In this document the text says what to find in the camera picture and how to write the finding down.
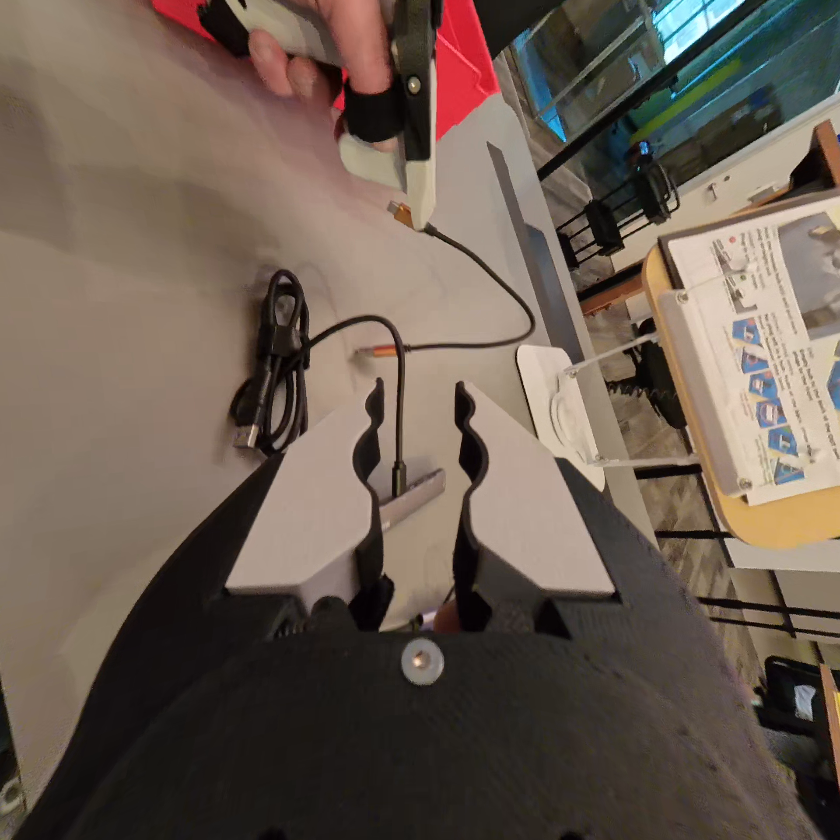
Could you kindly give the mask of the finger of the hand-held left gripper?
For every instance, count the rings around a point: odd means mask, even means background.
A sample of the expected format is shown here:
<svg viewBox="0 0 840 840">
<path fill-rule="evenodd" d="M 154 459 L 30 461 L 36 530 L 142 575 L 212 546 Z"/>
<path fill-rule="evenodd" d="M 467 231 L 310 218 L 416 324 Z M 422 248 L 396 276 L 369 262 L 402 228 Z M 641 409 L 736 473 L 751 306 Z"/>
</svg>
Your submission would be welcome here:
<svg viewBox="0 0 840 840">
<path fill-rule="evenodd" d="M 424 78 L 406 80 L 403 132 L 406 195 L 413 225 L 427 225 L 436 206 L 437 69 L 429 62 Z"/>
</svg>

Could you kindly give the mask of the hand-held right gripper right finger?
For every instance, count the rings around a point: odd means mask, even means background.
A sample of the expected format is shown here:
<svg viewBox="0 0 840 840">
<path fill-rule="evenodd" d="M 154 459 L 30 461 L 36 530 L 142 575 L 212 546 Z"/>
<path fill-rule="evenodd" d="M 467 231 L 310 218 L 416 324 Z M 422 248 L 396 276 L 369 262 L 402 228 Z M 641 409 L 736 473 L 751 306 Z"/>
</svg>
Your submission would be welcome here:
<svg viewBox="0 0 840 840">
<path fill-rule="evenodd" d="M 453 572 L 460 629 L 504 612 L 526 630 L 560 629 L 556 600 L 611 601 L 616 585 L 550 451 L 476 385 L 455 387 L 460 467 L 469 480 Z"/>
</svg>

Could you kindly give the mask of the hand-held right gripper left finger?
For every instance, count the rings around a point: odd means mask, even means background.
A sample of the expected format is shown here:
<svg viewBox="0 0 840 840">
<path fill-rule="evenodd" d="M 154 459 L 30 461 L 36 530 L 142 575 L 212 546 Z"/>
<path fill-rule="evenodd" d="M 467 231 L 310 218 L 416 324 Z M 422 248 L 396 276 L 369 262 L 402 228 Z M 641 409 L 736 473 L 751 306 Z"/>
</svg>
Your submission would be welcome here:
<svg viewBox="0 0 840 840">
<path fill-rule="evenodd" d="M 380 502 L 369 478 L 381 460 L 381 378 L 333 410 L 280 458 L 226 590 L 289 595 L 306 614 L 337 597 L 358 628 L 378 631 L 394 594 L 383 574 Z"/>
</svg>

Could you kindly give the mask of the smooth black cable orange plugs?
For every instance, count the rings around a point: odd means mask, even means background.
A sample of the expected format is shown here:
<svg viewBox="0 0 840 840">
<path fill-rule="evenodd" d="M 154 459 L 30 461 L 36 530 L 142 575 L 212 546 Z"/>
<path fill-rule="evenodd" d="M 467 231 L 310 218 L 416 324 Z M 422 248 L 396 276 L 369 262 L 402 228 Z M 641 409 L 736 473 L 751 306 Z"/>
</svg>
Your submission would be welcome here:
<svg viewBox="0 0 840 840">
<path fill-rule="evenodd" d="M 387 211 L 393 215 L 395 221 L 399 222 L 405 227 L 415 229 L 413 224 L 413 215 L 410 207 L 404 203 L 390 202 Z M 430 238 L 457 250 L 461 255 L 467 257 L 476 266 L 493 280 L 493 282 L 502 289 L 509 297 L 514 300 L 524 315 L 528 319 L 528 327 L 520 334 L 514 335 L 510 338 L 496 339 L 492 341 L 481 342 L 437 342 L 437 343 L 420 343 L 420 344 L 406 344 L 404 350 L 407 354 L 421 353 L 421 352 L 435 352 L 435 351 L 481 351 L 481 350 L 495 350 L 505 347 L 519 345 L 525 340 L 531 338 L 537 328 L 537 320 L 531 310 L 529 304 L 524 298 L 508 283 L 506 282 L 494 269 L 492 269 L 485 260 L 478 257 L 478 255 L 470 248 L 462 245 L 459 241 L 443 234 L 432 224 L 426 224 L 421 228 L 420 232 Z M 390 359 L 396 357 L 396 346 L 394 344 L 378 344 L 357 348 L 353 352 L 355 359 Z"/>
</svg>

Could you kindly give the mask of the red plastic bin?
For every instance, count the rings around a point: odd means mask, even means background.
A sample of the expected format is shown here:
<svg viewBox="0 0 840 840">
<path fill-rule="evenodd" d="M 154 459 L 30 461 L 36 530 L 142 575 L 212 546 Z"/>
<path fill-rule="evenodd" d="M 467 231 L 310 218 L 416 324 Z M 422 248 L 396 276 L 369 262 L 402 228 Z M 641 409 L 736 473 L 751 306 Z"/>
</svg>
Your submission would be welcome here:
<svg viewBox="0 0 840 840">
<path fill-rule="evenodd" d="M 496 73 L 492 68 L 474 4 L 455 2 L 454 11 L 444 12 L 443 24 L 443 57 L 438 59 L 443 64 L 438 66 L 437 84 L 439 104 L 444 109 L 444 127 L 437 129 L 438 140 L 489 96 L 499 92 Z M 345 113 L 334 108 L 335 102 L 343 98 L 343 83 L 349 82 L 343 66 L 338 70 L 342 74 L 341 87 L 331 108 L 331 113 L 337 117 L 334 131 L 336 139 L 348 132 Z"/>
</svg>

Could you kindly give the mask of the grey usb hub with cable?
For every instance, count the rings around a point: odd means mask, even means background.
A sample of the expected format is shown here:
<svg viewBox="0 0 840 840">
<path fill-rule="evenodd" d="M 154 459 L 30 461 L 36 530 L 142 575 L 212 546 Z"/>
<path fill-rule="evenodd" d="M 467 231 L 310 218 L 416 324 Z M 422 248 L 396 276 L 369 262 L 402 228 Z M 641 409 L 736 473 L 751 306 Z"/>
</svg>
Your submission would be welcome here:
<svg viewBox="0 0 840 840">
<path fill-rule="evenodd" d="M 396 497 L 381 500 L 379 511 L 382 533 L 387 533 L 409 519 L 427 504 L 443 495 L 446 489 L 446 472 L 437 468 L 419 477 Z"/>
</svg>

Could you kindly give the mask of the person's left hand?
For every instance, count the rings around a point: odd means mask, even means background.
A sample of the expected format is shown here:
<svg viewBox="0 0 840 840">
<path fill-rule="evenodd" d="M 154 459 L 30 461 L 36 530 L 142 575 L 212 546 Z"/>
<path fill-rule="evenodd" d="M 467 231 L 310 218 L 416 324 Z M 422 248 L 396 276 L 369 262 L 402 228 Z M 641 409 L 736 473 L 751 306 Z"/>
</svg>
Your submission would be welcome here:
<svg viewBox="0 0 840 840">
<path fill-rule="evenodd" d="M 343 59 L 351 88 L 360 95 L 377 95 L 392 86 L 389 42 L 381 4 L 377 1 L 298 1 L 327 25 Z M 266 87 L 284 99 L 295 99 L 310 110 L 330 113 L 338 97 L 342 74 L 307 57 L 288 56 L 266 31 L 248 37 L 255 72 Z"/>
</svg>

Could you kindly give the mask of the black upright panel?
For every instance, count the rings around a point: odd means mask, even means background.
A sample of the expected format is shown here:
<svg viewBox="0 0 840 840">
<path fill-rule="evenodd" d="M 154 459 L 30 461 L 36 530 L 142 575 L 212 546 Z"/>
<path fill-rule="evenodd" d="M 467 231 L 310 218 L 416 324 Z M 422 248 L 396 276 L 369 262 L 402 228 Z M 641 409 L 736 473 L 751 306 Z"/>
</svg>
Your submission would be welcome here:
<svg viewBox="0 0 840 840">
<path fill-rule="evenodd" d="M 546 16 L 562 7 L 564 1 L 474 1 L 476 14 L 491 59 Z"/>
</svg>

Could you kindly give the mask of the white stand with acrylic arms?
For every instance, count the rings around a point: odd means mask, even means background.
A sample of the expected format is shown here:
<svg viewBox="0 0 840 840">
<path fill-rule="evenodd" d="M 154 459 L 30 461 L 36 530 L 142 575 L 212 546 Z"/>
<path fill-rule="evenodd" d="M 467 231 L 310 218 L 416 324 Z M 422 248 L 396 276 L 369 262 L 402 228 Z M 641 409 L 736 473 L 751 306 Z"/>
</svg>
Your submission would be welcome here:
<svg viewBox="0 0 840 840">
<path fill-rule="evenodd" d="M 630 469 L 638 479 L 695 475 L 701 471 L 695 454 L 663 458 L 608 458 L 597 448 L 589 415 L 577 379 L 584 369 L 618 353 L 654 347 L 656 331 L 635 338 L 608 352 L 572 363 L 562 349 L 522 345 L 516 364 L 534 433 L 557 459 L 575 467 L 594 488 L 606 486 L 607 470 Z"/>
</svg>

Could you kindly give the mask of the black office chair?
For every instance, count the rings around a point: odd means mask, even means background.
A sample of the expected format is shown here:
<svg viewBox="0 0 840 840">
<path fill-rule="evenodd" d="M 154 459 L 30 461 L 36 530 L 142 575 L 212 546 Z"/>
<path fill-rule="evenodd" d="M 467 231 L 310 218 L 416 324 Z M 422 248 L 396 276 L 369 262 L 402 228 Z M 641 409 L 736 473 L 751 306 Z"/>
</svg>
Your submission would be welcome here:
<svg viewBox="0 0 840 840">
<path fill-rule="evenodd" d="M 654 225 L 669 221 L 680 208 L 679 190 L 647 140 L 636 142 L 626 156 L 629 183 L 646 220 Z"/>
<path fill-rule="evenodd" d="M 633 374 L 620 380 L 605 381 L 606 390 L 614 395 L 643 398 L 667 425 L 677 431 L 686 429 L 686 416 L 665 352 L 658 342 L 636 344 L 623 350 L 623 354 L 633 363 Z"/>
</svg>

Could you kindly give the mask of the white document stand with instructions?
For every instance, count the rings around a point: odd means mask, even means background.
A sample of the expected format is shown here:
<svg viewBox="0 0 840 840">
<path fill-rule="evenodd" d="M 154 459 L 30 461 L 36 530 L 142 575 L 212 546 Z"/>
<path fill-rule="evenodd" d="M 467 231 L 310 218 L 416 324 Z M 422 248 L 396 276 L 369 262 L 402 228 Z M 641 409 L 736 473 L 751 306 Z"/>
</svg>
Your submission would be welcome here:
<svg viewBox="0 0 840 840">
<path fill-rule="evenodd" d="M 768 549 L 837 539 L 838 189 L 659 239 L 643 283 L 716 513 Z"/>
</svg>

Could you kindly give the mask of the black pole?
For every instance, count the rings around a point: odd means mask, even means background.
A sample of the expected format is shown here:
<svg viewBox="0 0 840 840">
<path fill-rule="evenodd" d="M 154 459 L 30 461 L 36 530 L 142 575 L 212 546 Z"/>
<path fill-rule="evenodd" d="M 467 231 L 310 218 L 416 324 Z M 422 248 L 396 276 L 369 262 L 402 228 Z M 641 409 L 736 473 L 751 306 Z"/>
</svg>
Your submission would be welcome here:
<svg viewBox="0 0 840 840">
<path fill-rule="evenodd" d="M 642 105 L 656 92 L 665 89 L 677 80 L 679 73 L 694 59 L 699 57 L 736 27 L 761 9 L 766 1 L 744 1 L 736 6 L 722 21 L 715 24 L 703 36 L 693 42 L 676 59 L 656 71 L 650 78 L 638 82 L 630 92 L 623 95 L 616 104 L 604 111 L 603 115 L 593 120 L 586 128 L 568 141 L 560 152 L 555 154 L 537 170 L 540 182 L 546 181 L 563 165 L 571 161 L 587 144 L 630 111 Z"/>
</svg>

